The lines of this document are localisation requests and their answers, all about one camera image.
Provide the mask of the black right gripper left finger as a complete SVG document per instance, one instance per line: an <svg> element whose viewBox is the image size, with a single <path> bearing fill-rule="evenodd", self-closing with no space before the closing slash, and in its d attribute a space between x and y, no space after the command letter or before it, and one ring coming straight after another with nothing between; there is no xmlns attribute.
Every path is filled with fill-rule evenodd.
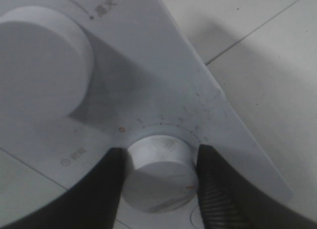
<svg viewBox="0 0 317 229"><path fill-rule="evenodd" d="M125 178L127 151L114 147L76 185L5 229L112 229Z"/></svg>

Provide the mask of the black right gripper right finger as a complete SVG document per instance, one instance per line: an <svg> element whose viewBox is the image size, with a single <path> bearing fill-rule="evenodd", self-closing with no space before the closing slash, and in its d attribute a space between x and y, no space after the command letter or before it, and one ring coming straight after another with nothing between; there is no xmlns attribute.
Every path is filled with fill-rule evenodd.
<svg viewBox="0 0 317 229"><path fill-rule="evenodd" d="M315 229L238 173L210 145L198 149L198 205L206 229Z"/></svg>

